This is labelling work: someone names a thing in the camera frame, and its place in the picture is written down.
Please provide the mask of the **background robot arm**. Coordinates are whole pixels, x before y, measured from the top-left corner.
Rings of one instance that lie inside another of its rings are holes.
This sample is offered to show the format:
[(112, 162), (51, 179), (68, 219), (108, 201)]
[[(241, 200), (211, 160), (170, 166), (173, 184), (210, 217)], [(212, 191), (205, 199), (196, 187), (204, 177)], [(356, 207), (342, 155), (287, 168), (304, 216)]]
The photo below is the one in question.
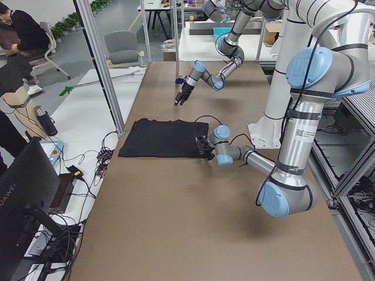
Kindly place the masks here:
[(210, 20), (216, 23), (232, 20), (231, 12), (225, 1), (205, 0), (202, 4), (202, 10)]

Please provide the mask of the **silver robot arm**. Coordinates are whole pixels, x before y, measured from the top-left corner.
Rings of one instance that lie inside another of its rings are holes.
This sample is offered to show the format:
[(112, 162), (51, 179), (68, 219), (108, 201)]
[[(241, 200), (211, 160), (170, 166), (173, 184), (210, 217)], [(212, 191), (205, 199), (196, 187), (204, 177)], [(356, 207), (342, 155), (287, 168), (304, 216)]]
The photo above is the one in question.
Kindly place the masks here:
[(244, 63), (244, 51), (238, 45), (238, 40), (255, 12), (260, 11), (265, 20), (274, 21), (283, 15), (285, 7), (282, 1), (241, 1), (240, 11), (231, 30), (216, 40), (217, 51), (227, 57), (229, 62), (219, 72), (212, 74), (204, 63), (195, 61), (190, 73), (181, 79), (182, 88), (175, 97), (174, 105), (183, 105), (199, 80), (216, 91), (222, 90), (226, 78)]
[(238, 44), (255, 12), (268, 21), (283, 14), (284, 33), (271, 91), (260, 120), (265, 132), (279, 144), (275, 161), (253, 146), (229, 144), (230, 130), (218, 126), (197, 145), (221, 166), (242, 160), (266, 174), (256, 205), (274, 217), (314, 208), (318, 191), (304, 178), (324, 104), (339, 97), (361, 94), (370, 88), (368, 41), (374, 25), (374, 6), (362, 1), (242, 1), (231, 31), (218, 42), (228, 63), (216, 74), (196, 61), (184, 78), (175, 104), (183, 104), (198, 81), (214, 90), (244, 63)]

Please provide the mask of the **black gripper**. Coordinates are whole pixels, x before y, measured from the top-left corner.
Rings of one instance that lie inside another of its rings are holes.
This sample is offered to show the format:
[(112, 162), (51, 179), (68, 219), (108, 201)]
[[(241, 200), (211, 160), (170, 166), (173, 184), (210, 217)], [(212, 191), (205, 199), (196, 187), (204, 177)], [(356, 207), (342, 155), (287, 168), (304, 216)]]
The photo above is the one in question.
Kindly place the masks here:
[(174, 101), (174, 106), (180, 105), (182, 106), (185, 101), (189, 98), (190, 94), (194, 89), (193, 85), (194, 79), (191, 78), (190, 75), (186, 76), (185, 78), (179, 77), (176, 79), (175, 83), (181, 84), (182, 89), (180, 92), (177, 93)]
[(201, 158), (205, 158), (206, 160), (212, 160), (214, 158), (213, 148), (209, 146), (208, 137), (206, 135), (200, 137), (195, 136), (195, 145)]

